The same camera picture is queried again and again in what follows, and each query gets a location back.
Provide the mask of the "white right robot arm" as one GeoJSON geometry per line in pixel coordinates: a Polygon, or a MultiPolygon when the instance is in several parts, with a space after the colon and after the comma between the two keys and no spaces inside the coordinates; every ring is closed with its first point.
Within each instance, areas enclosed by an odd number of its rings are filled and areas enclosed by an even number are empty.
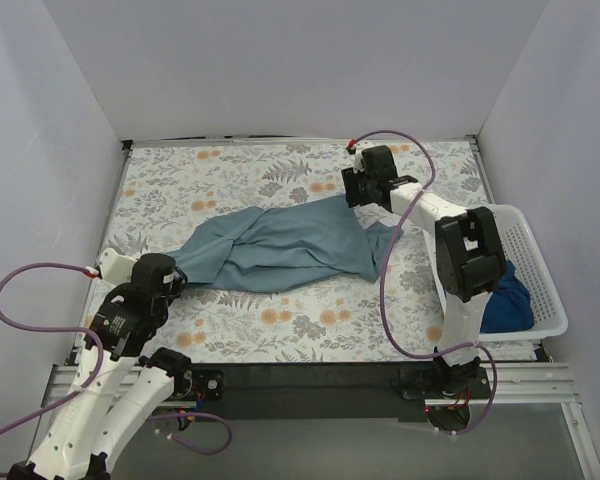
{"type": "Polygon", "coordinates": [[[389,147],[357,140],[347,145],[354,164],[341,171],[350,207],[376,204],[400,217],[395,232],[409,220],[434,239],[433,262],[446,293],[444,323],[434,352],[411,354],[395,340],[390,343],[414,360],[429,360],[430,387],[455,397],[477,378],[479,334],[492,292],[507,273],[494,214],[487,207],[469,209],[428,190],[415,178],[400,176],[389,147]]]}

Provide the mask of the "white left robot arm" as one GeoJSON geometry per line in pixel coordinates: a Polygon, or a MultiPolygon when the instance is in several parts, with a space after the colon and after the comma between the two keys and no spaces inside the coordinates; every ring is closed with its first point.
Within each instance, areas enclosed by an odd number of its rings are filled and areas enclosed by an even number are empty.
{"type": "Polygon", "coordinates": [[[187,283],[175,260],[158,253],[133,259],[107,249],[96,273],[113,289],[86,332],[70,400],[29,459],[11,467],[10,479],[108,479],[156,407],[192,390],[187,356],[168,348],[142,353],[187,283]]]}

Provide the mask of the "light blue t shirt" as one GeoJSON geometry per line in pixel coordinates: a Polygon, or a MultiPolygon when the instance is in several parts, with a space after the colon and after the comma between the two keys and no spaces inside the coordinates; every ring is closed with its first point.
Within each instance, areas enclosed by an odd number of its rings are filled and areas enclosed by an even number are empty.
{"type": "Polygon", "coordinates": [[[215,216],[169,255],[190,285],[280,293],[339,274],[376,282],[394,232],[379,221],[362,226],[337,195],[215,216]]]}

